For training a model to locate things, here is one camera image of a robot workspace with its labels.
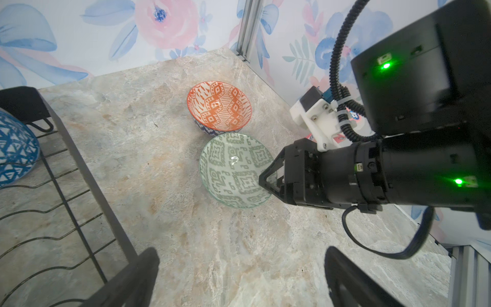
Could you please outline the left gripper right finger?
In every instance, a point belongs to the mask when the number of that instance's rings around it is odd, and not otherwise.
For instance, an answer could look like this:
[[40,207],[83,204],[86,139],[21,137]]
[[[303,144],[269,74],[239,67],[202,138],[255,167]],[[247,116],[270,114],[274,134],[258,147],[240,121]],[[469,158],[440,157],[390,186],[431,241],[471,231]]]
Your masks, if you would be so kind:
[[333,246],[326,251],[324,271],[334,306],[402,305]]

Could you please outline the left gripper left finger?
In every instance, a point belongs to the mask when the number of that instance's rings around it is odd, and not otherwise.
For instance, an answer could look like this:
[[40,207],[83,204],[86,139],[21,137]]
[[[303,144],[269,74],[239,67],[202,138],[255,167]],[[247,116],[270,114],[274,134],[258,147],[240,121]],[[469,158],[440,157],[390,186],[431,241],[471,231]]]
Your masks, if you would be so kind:
[[112,280],[87,299],[83,306],[149,306],[159,270],[155,248],[148,248]]

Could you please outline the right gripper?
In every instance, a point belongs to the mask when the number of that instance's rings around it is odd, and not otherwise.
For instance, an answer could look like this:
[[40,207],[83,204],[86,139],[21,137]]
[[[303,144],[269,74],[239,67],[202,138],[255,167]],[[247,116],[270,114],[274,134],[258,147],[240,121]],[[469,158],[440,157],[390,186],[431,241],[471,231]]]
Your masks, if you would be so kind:
[[320,152],[309,139],[286,146],[260,174],[259,186],[290,205],[380,211],[384,204],[381,141]]

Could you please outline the green patterned bowl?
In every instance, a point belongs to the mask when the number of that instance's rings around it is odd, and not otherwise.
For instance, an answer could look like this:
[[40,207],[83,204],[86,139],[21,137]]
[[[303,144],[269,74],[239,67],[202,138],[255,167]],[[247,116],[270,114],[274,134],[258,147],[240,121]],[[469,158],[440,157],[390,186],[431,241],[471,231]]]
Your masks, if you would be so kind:
[[203,185],[220,203],[234,209],[250,209],[270,197],[259,185],[259,175],[274,158],[267,147],[240,133],[225,133],[203,148],[199,171]]

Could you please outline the black wire dish rack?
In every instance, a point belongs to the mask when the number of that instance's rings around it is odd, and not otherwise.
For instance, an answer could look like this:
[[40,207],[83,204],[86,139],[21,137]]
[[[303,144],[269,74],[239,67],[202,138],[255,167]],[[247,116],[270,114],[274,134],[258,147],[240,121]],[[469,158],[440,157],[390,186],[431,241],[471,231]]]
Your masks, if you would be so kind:
[[39,92],[2,90],[1,111],[40,144],[33,169],[1,187],[1,305],[81,306],[127,266],[127,247]]

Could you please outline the red patterned bowl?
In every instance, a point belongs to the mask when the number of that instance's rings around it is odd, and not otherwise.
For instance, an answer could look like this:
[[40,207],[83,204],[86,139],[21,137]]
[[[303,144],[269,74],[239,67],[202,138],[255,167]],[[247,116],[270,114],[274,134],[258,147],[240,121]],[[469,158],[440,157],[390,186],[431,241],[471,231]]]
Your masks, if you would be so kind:
[[192,87],[187,107],[195,124],[210,136],[239,132],[253,114],[244,92],[222,81],[205,81]]

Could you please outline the blue triangle pattern bowl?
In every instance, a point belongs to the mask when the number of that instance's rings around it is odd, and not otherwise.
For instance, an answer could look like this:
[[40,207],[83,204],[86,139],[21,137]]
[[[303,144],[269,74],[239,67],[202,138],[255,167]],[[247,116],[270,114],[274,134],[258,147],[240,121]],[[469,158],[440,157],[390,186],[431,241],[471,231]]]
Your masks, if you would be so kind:
[[11,114],[1,111],[1,187],[27,175],[40,157],[34,133]]

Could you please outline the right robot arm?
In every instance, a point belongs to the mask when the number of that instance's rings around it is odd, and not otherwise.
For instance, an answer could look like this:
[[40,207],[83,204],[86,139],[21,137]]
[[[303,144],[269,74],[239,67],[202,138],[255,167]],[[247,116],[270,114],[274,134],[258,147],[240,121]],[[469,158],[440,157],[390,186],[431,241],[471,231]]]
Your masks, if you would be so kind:
[[260,175],[291,205],[375,213],[388,203],[472,212],[490,229],[490,3],[450,1],[392,32],[356,1],[333,15],[315,59],[329,89],[299,99],[314,135]]

